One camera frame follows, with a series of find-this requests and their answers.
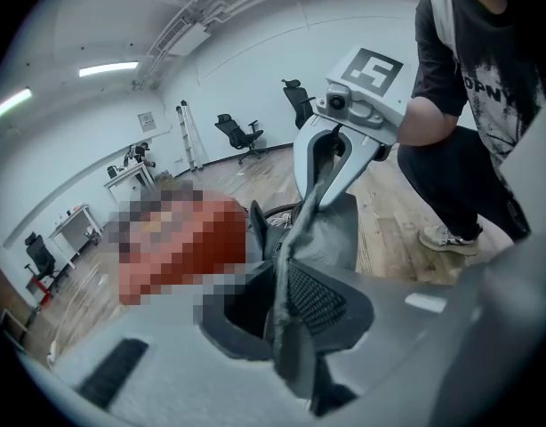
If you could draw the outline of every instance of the black t-shirt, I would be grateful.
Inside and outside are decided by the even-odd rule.
[[[495,171],[545,101],[537,67],[516,46],[512,6],[489,12],[477,0],[453,0],[458,63],[438,38],[431,0],[415,16],[419,70],[413,97],[460,116],[468,101]]]

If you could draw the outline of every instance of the desk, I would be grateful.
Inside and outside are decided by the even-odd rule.
[[[119,173],[116,177],[113,177],[113,179],[111,179],[105,184],[105,188],[107,189],[109,195],[111,195],[111,197],[113,198],[113,200],[115,201],[117,205],[119,205],[119,202],[116,200],[115,195],[111,191],[111,187],[113,187],[114,185],[117,185],[121,181],[128,179],[129,177],[135,174],[142,175],[143,179],[145,180],[145,185],[148,185],[148,188],[151,191],[154,192],[157,190],[157,187],[155,186],[155,183],[153,182],[152,177],[150,177],[149,171],[147,171],[147,167],[145,166],[145,164],[138,163],[136,166],[130,167],[129,169],[123,171],[122,173]]]
[[[71,269],[75,269],[76,265],[68,258],[68,256],[63,252],[61,247],[58,245],[58,243],[55,241],[55,238],[70,224],[74,218],[76,218],[79,214],[83,213],[85,217],[87,217],[87,221],[89,224],[92,225],[93,229],[99,234],[101,237],[103,237],[103,233],[101,232],[101,228],[97,225],[97,222],[93,219],[91,214],[89,213],[89,205],[83,204],[77,208],[75,212],[73,212],[67,220],[64,220],[62,223],[58,225],[58,227],[53,231],[52,234],[50,234],[49,239],[58,247],[60,250],[60,253],[63,255],[63,257],[66,259],[66,262],[69,264],[69,267]]]

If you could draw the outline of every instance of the black office chair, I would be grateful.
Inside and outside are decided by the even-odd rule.
[[[239,127],[235,120],[231,119],[230,114],[221,114],[218,116],[218,123],[215,124],[216,127],[226,134],[229,138],[229,145],[234,149],[245,149],[248,148],[249,151],[244,153],[241,157],[237,159],[237,162],[241,165],[243,160],[249,156],[257,157],[261,159],[261,154],[266,153],[266,150],[257,150],[255,148],[255,140],[263,134],[263,130],[255,131],[255,125],[257,120],[249,124],[248,126],[252,127],[253,132],[245,134],[244,131]]]
[[[310,97],[307,94],[307,91],[301,87],[301,81],[294,79],[293,81],[283,81],[285,87],[283,92],[285,92],[286,97],[289,99],[293,105],[294,111],[297,114],[297,117],[294,119],[294,124],[297,125],[299,130],[305,125],[305,122],[313,115],[312,106],[310,102],[316,98]]]
[[[36,265],[38,273],[35,273],[32,270],[30,264],[26,264],[24,269],[28,269],[32,272],[32,275],[37,281],[42,281],[46,277],[52,278],[52,283],[50,284],[49,290],[55,287],[58,289],[58,277],[53,274],[60,272],[59,270],[54,270],[56,260],[48,249],[44,245],[44,240],[42,236],[36,235],[36,233],[30,234],[26,239],[24,239],[24,244],[26,244],[26,253],[32,259]]]

